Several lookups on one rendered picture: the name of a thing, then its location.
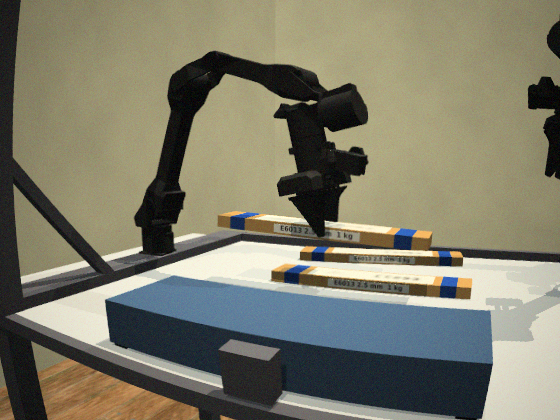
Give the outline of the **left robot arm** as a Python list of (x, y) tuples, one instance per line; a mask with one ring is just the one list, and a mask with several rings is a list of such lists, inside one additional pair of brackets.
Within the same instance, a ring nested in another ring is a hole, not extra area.
[[(179, 176), (193, 118), (204, 105), (209, 91), (225, 74), (257, 82), (282, 98), (302, 101), (291, 106), (281, 103), (274, 114), (274, 118), (287, 120), (291, 142), (325, 135), (324, 127), (336, 132), (368, 121), (367, 106), (354, 84), (322, 90), (325, 88), (312, 71), (294, 65), (262, 64), (226, 55), (210, 51), (186, 64), (170, 78), (167, 98), (171, 113), (157, 174), (134, 216), (135, 225), (142, 228), (143, 250), (139, 254), (164, 256), (176, 251), (172, 225), (169, 224), (177, 224), (186, 196), (185, 191), (181, 191)], [(305, 103), (310, 100), (318, 101), (311, 105)], [(364, 156), (357, 156), (361, 154)], [(343, 151), (337, 150), (334, 142), (330, 148), (328, 142), (324, 142), (321, 173), (331, 173), (332, 169), (354, 176), (365, 175), (367, 157), (361, 147), (352, 146), (349, 151)]]

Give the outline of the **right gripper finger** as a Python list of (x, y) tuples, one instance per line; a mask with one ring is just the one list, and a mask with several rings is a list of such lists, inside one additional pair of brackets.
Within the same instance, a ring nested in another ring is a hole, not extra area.
[(544, 134), (549, 141), (545, 175), (551, 177), (556, 172), (560, 153), (560, 136), (545, 129)]
[[(560, 132), (560, 124), (558, 124), (557, 126), (558, 126), (558, 129), (559, 129), (559, 132)], [(558, 158), (558, 162), (557, 162), (555, 178), (560, 180), (560, 153), (559, 153), (559, 158)]]

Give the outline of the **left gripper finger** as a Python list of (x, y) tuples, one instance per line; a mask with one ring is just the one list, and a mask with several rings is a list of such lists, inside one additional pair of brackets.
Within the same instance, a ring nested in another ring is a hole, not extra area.
[(330, 189), (324, 200), (325, 221), (338, 222), (339, 198), (347, 186)]
[(330, 189), (288, 198), (299, 210), (318, 237), (325, 236), (323, 202), (329, 191)]

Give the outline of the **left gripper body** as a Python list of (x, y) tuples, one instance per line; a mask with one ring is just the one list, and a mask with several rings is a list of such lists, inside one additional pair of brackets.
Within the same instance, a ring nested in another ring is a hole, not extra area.
[[(291, 142), (292, 148), (289, 148), (289, 155), (294, 155), (297, 172), (302, 172), (302, 174), (294, 173), (293, 175), (281, 177), (277, 183), (279, 197), (319, 192), (352, 182), (351, 176), (348, 173), (337, 172), (331, 168), (331, 173), (323, 174), (324, 181), (323, 176), (320, 174), (321, 147), (324, 147), (324, 142), (328, 142), (329, 148), (331, 147), (330, 141), (326, 139), (326, 135), (311, 136)], [(313, 170), (317, 170), (320, 173), (306, 172)], [(323, 183), (325, 183), (325, 187)]]

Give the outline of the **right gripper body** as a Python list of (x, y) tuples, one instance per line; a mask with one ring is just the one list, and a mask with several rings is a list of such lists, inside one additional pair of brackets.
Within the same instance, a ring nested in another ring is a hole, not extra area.
[[(551, 132), (560, 136), (560, 132), (559, 132), (559, 129), (558, 129), (558, 126), (557, 126), (560, 123), (560, 110), (558, 108), (556, 109), (555, 115), (546, 118), (543, 129), (547, 129), (547, 130), (549, 130), (549, 131), (551, 131)], [(548, 129), (548, 127), (550, 129)]]

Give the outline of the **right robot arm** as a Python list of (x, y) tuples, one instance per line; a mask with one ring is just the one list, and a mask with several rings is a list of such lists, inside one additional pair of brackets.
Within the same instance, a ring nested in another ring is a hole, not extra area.
[[(547, 44), (550, 50), (560, 59), (560, 21), (555, 23), (547, 35)], [(542, 93), (540, 93), (542, 92)], [(541, 77), (538, 85), (528, 87), (529, 109), (556, 109), (560, 110), (560, 87), (554, 85), (551, 77)]]

